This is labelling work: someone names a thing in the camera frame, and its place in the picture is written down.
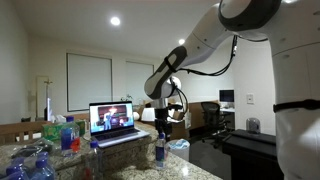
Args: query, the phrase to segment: black chair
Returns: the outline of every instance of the black chair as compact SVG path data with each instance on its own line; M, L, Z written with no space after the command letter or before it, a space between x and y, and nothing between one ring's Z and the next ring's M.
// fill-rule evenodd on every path
M207 139L213 139L213 147L218 148L222 140L229 135L230 129L227 124L230 121L225 120L228 114L220 112L220 105L215 102L201 102L203 109L203 119L205 121L206 137L202 138L202 142Z

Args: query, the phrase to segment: recessed light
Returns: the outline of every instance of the recessed light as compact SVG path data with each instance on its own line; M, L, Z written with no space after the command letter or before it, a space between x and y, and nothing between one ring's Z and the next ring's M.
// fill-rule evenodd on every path
M120 19L118 17L112 17L110 22L114 26L119 26L120 25Z
M185 42L184 39L180 39L180 40L179 40L179 44L180 44L180 45L184 44L184 42Z

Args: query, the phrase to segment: lamp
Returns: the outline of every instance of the lamp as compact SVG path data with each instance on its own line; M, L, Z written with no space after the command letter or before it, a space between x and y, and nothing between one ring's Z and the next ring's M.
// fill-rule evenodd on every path
M144 108L141 121L154 121L156 119L154 108Z

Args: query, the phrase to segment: wooden chair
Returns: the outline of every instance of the wooden chair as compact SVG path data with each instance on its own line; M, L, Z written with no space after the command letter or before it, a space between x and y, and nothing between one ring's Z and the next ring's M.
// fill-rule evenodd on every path
M49 123L51 122L36 121L0 125L0 145L15 143L17 137L19 137L19 142L23 142L25 134L28 135L28 140L32 140L33 134L41 132L42 125Z

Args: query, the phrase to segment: box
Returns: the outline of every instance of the box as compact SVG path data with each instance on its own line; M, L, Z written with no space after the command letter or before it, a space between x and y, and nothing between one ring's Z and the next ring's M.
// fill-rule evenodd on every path
M80 127L79 135L83 136L86 132L85 120L75 120L75 123ZM50 141L60 140L60 131L64 124L65 123L52 123L52 124L42 125L43 137Z

